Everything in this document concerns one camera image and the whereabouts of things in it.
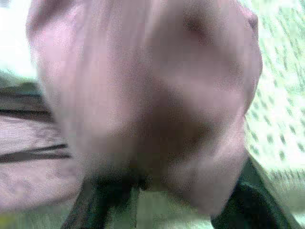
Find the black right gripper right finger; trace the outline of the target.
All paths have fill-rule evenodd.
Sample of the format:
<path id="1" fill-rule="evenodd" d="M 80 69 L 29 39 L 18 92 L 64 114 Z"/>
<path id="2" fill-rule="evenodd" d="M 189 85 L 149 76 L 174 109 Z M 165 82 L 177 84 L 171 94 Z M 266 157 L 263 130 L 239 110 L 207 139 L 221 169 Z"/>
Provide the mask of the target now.
<path id="1" fill-rule="evenodd" d="M 291 229 L 275 199 L 249 159 L 226 206 L 211 217 L 215 229 Z"/>

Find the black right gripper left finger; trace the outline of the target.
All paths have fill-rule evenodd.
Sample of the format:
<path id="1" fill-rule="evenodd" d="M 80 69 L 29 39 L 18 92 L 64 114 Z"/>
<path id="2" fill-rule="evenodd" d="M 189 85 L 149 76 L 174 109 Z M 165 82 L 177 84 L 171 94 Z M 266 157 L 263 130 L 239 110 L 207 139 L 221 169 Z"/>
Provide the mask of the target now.
<path id="1" fill-rule="evenodd" d="M 145 178 L 84 180 L 63 229 L 135 229 Z"/>

